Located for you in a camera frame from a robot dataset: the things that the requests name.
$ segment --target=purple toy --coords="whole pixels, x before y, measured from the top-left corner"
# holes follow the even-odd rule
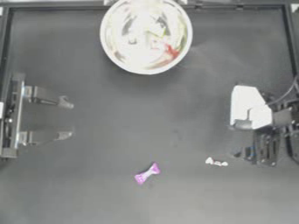
[[[142,185],[146,182],[146,180],[150,178],[150,176],[159,173],[160,173],[160,169],[158,167],[158,163],[154,163],[147,171],[135,175],[136,183]]]

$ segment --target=black frame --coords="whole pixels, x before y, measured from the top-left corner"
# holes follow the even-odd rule
[[[10,46],[10,34],[11,34],[11,23],[12,23],[12,14],[16,10],[38,10],[38,11],[52,11],[52,10],[107,10],[108,6],[103,4],[103,1],[75,1],[75,2],[27,2],[27,3],[0,3],[0,7],[4,7],[4,13],[2,17],[2,26],[0,26],[0,102],[6,104],[10,82],[12,79],[12,73],[8,70],[10,66],[7,65],[8,57],[8,46]],[[295,41],[295,28],[293,21],[293,11],[291,4],[282,0],[275,0],[270,3],[267,0],[243,0],[242,3],[208,3],[198,0],[190,0],[188,5],[183,5],[183,8],[195,8],[200,11],[267,11],[267,10],[281,10],[282,19],[285,22],[285,34],[289,46],[293,75],[299,74],[299,61],[298,61],[298,48]],[[0,152],[3,151],[3,132],[4,130],[4,121],[0,120]],[[290,148],[290,139],[286,139],[287,150],[290,156],[293,149]]]

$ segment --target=white robot part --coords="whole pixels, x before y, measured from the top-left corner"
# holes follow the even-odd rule
[[[257,130],[273,123],[273,109],[258,88],[237,85],[231,92],[230,125],[243,130]]]

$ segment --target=bowl rim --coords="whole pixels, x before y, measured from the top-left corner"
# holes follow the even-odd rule
[[[123,63],[116,57],[115,55],[111,53],[111,51],[108,50],[108,45],[107,42],[103,41],[106,39],[106,26],[108,23],[108,19],[112,16],[112,13],[115,11],[115,9],[118,8],[118,6],[126,2],[130,2],[130,0],[118,0],[116,3],[110,7],[110,9],[107,10],[107,13],[103,17],[102,20],[102,24],[99,27],[99,38],[100,38],[100,43],[104,49],[104,52],[107,54],[107,56],[110,57],[110,59],[114,61],[114,63],[122,67],[124,70],[127,70],[130,73],[134,74],[144,74],[144,75],[152,75],[152,74],[159,74],[166,72],[167,70],[170,70],[184,58],[186,54],[190,51],[191,45],[192,45],[192,22],[191,19],[183,9],[183,7],[174,1],[174,0],[163,0],[164,2],[172,4],[178,10],[182,13],[183,19],[186,21],[187,24],[187,42],[186,42],[186,46],[179,54],[179,56],[164,66],[158,67],[155,69],[143,69],[143,68],[132,68],[131,66],[128,66],[126,63]]]

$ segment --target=white bowl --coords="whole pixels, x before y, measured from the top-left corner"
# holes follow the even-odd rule
[[[119,0],[100,25],[100,42],[111,60],[135,74],[174,67],[192,44],[192,23],[172,0]]]

